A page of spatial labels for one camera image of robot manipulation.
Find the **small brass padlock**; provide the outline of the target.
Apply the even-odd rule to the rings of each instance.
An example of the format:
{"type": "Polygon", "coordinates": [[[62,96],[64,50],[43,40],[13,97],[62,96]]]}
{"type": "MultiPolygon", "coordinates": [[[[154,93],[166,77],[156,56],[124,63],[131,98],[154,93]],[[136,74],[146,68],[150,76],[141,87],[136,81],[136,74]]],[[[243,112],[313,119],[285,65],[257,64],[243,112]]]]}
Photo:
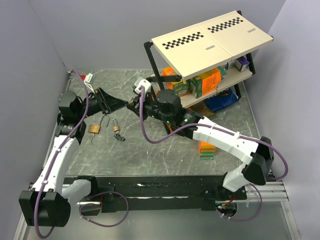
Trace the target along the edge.
{"type": "Polygon", "coordinates": [[[113,131],[115,133],[119,132],[120,131],[120,126],[119,126],[118,120],[114,118],[112,120],[112,124],[113,124],[113,131]]]}

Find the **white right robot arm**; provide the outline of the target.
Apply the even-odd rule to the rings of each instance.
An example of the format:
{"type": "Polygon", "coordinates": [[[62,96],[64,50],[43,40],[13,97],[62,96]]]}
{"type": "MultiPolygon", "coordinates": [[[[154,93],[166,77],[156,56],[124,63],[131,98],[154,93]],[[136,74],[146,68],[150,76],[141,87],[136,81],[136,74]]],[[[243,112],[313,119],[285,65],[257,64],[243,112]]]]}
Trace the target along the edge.
{"type": "Polygon", "coordinates": [[[242,162],[239,167],[226,173],[218,187],[218,193],[223,199],[230,199],[245,185],[266,184],[274,160],[272,144],[268,138],[251,138],[222,127],[209,118],[184,108],[180,97],[170,89],[162,89],[153,95],[140,86],[134,93],[136,97],[129,102],[127,108],[139,117],[142,134],[149,143],[159,144],[177,134],[214,145],[242,162]],[[172,132],[159,140],[152,140],[144,126],[147,117],[170,125],[172,132]]]}

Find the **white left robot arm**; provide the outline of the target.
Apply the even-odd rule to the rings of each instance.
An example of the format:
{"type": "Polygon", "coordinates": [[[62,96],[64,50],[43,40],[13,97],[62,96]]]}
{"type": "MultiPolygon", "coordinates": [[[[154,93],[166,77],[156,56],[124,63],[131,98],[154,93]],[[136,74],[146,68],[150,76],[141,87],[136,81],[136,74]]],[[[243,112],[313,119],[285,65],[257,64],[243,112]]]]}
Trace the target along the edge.
{"type": "Polygon", "coordinates": [[[81,99],[67,90],[58,98],[59,114],[53,138],[53,147],[46,164],[30,190],[19,196],[19,204],[28,226],[64,227],[71,208],[85,198],[95,200],[99,195],[94,176],[78,176],[63,189],[69,163],[80,146],[86,131],[85,118],[97,113],[111,114],[128,105],[128,102],[97,88],[81,99]]]}

